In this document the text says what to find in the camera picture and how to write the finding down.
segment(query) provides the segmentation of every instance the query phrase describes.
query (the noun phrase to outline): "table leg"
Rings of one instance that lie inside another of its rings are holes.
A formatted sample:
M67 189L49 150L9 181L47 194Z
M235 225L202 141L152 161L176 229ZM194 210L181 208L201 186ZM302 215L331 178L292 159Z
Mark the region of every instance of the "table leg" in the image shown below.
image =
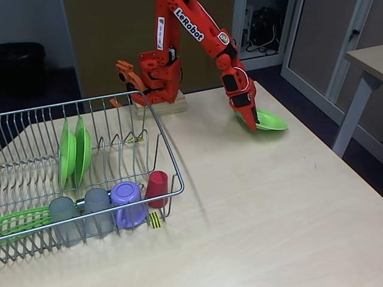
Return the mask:
M338 156L343 157L371 93L380 85L380 80L365 71L362 73L355 96L335 136L332 150Z

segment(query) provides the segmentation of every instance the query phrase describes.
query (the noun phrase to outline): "door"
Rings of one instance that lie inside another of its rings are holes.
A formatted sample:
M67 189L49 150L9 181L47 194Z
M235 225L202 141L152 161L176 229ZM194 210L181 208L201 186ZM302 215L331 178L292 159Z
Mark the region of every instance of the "door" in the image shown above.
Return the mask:
M348 67L345 52L355 49L371 3L297 2L281 75L322 110L339 94Z

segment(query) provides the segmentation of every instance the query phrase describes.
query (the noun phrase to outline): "black trash bin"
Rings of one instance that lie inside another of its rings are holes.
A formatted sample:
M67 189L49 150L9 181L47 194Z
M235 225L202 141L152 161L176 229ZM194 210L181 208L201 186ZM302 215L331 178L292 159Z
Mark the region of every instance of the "black trash bin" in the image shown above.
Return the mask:
M45 89L45 49L38 43L0 44L0 89L30 99Z

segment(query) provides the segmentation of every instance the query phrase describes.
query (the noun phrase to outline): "floor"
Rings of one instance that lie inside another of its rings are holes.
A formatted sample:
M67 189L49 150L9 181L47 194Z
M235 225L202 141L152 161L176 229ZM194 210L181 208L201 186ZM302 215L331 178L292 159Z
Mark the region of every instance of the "floor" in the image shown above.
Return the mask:
M290 112L292 112L304 125L315 133L326 145L330 146L335 138L338 125L313 105L303 94L290 85L281 74L281 66L250 71L249 75L257 80ZM15 99L1 94L2 104L0 112L14 111L16 109L31 108L34 106L49 105L80 99L80 91L77 86L76 76L73 69L64 69L53 72L48 77L48 85L38 98ZM67 115L74 115L77 111L75 106L70 107ZM53 118L63 116L59 107L52 109ZM5 118L1 118L1 126L5 127ZM10 133L5 131L7 141ZM380 195L383 196L383 164L367 152L355 140L349 144L344 155L345 162L351 166L365 181L367 181Z
M338 125L311 103L281 76L282 66L250 71L258 81L281 104L293 113L307 128L326 145L331 146ZM351 140L343 160L383 196L383 164L354 139Z

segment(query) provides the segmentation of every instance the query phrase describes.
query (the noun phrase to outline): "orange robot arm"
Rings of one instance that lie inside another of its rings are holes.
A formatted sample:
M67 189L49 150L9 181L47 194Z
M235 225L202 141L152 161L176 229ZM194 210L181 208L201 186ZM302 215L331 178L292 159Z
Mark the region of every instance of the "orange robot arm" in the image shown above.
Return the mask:
M120 79L143 91L150 103L173 103L180 89L181 74L181 59L177 56L180 48L178 22L201 43L210 57L217 58L230 106L239 111L248 126L255 130L259 123L256 87L239 61L238 49L231 36L217 26L197 0L156 0L156 50L139 55L141 79L133 76L132 65L118 61ZM132 98L146 104L139 94Z

